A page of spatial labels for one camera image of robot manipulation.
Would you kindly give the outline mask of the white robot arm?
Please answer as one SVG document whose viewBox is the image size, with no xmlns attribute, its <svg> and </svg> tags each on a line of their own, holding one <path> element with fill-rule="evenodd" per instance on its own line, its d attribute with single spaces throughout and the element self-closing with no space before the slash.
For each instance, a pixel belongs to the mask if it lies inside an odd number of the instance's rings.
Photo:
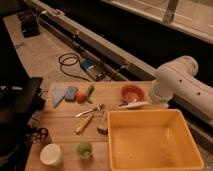
<svg viewBox="0 0 213 171">
<path fill-rule="evenodd" d="M 199 116 L 213 126 L 213 87 L 195 78 L 199 66 L 191 56 L 181 56 L 160 65 L 155 71 L 149 95 L 154 104 L 165 107 L 177 95 L 200 111 Z"/>
</svg>

